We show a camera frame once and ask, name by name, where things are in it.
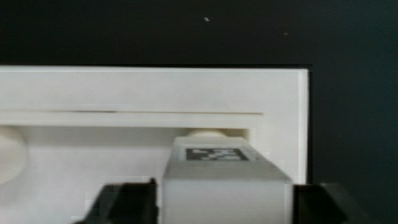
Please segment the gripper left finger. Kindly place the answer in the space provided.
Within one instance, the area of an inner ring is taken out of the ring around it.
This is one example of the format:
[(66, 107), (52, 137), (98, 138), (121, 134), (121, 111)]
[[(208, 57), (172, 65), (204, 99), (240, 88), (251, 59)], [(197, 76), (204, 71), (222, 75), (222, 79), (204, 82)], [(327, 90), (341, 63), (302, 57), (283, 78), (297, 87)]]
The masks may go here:
[(108, 184), (84, 219), (73, 224), (158, 224), (156, 180)]

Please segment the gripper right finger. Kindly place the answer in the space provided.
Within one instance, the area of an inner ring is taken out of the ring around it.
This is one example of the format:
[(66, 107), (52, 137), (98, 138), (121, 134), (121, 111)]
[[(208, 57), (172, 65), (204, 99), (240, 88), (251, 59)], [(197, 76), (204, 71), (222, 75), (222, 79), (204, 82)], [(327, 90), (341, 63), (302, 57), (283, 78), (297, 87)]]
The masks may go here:
[(291, 224), (379, 224), (336, 183), (295, 186)]

